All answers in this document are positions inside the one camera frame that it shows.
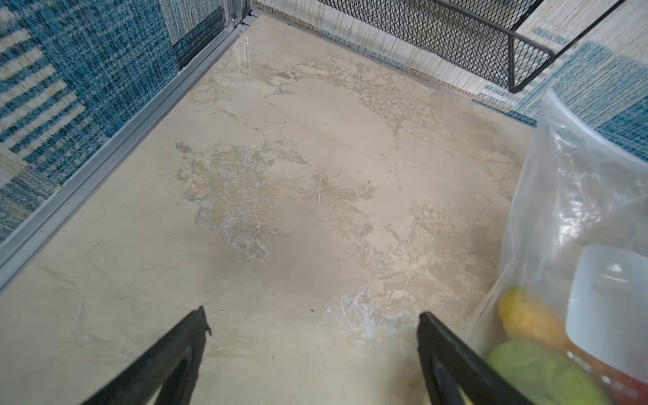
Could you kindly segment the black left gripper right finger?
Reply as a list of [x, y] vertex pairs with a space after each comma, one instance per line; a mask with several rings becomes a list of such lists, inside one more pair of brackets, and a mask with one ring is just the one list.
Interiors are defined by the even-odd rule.
[[433, 404], [530, 403], [435, 315], [422, 312], [418, 322], [418, 357]]

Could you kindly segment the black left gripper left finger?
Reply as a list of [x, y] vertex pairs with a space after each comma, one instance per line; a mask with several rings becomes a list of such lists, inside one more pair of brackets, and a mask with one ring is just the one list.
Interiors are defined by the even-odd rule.
[[206, 336], [202, 306], [186, 315], [85, 404], [189, 404], [199, 377]]

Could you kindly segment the yellow toy lemon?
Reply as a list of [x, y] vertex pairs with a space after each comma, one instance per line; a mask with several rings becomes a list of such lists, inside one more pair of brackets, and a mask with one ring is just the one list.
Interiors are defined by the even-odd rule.
[[563, 349], [569, 342], [563, 320], [522, 288], [509, 288], [499, 297], [498, 314], [512, 339], [529, 339], [554, 349]]

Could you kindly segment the clear zip top bag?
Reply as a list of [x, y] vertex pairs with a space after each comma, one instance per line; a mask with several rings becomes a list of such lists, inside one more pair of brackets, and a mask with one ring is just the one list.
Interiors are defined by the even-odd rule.
[[[578, 348], [647, 384], [647, 163], [589, 128], [553, 92], [542, 99], [499, 258], [467, 333], [486, 363], [498, 345], [523, 340], [581, 368], [570, 353]], [[512, 287], [563, 320], [565, 348], [506, 334], [498, 300]]]

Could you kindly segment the red toy strawberry fruit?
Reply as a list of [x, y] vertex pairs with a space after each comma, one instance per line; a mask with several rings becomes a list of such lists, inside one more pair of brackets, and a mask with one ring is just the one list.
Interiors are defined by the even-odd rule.
[[614, 400], [615, 404], [647, 404], [647, 384], [603, 363], [590, 354], [573, 348], [571, 358]]

